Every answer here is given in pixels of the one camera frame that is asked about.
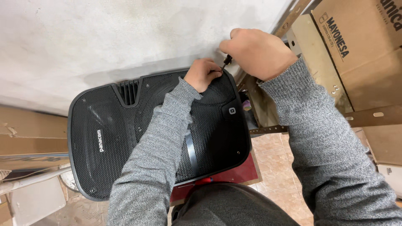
speaker grille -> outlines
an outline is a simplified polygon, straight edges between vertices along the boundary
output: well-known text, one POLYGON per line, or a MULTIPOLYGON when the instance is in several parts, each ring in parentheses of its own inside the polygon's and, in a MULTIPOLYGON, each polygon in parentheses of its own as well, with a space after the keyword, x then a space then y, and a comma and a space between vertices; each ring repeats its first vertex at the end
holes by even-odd
MULTIPOLYGON (((117 95, 110 85, 90 90, 75 101, 69 115, 73 157, 71 161, 74 162, 76 180, 81 186, 81 192, 97 201, 109 198, 113 182, 120 176, 123 165, 148 128, 153 109, 162 104, 165 94, 175 87, 174 77, 183 78, 186 72, 144 77, 139 85, 138 103, 130 107, 123 107, 118 99, 117 95, 124 93, 121 92, 120 84, 117 85, 120 86, 117 95), (106 150, 102 154, 99 154, 97 149, 96 131, 99 129, 103 129, 106 144, 106 150)), ((212 136, 218 137, 214 143, 221 141, 220 135, 214 133, 227 121, 221 108, 236 99, 236 95, 226 74, 215 79, 202 95, 201 100, 192 103, 193 123, 190 124, 190 131, 200 174, 207 175, 241 161, 244 155, 236 153, 237 149, 248 148, 245 134, 247 129, 242 121, 230 121, 231 126, 224 125, 230 130, 224 132, 222 142, 231 142, 231 145, 211 145, 209 140, 212 136), (215 147, 219 148, 218 156, 215 147)), ((194 179, 194 175, 184 141, 176 183, 191 179, 194 179)))

black portable speaker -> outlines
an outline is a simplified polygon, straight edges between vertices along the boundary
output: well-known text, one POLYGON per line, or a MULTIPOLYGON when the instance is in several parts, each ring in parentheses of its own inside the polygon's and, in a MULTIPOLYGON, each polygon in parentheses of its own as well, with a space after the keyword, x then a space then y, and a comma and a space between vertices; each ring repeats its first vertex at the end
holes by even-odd
MULTIPOLYGON (((80 93, 68 113, 68 147, 74 179, 86 198, 105 201, 113 182, 151 121, 187 70, 148 75, 80 93)), ((233 77, 224 74, 191 105, 193 122, 183 141, 176 184, 242 164, 250 134, 233 77)))

white wall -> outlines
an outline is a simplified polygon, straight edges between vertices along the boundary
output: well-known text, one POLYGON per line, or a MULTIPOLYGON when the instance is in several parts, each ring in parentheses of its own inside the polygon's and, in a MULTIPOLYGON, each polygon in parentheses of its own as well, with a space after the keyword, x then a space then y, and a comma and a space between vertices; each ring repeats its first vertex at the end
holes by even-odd
POLYGON ((233 28, 271 32, 290 2, 2 0, 0 103, 67 115, 88 88, 202 57, 221 65, 233 28))

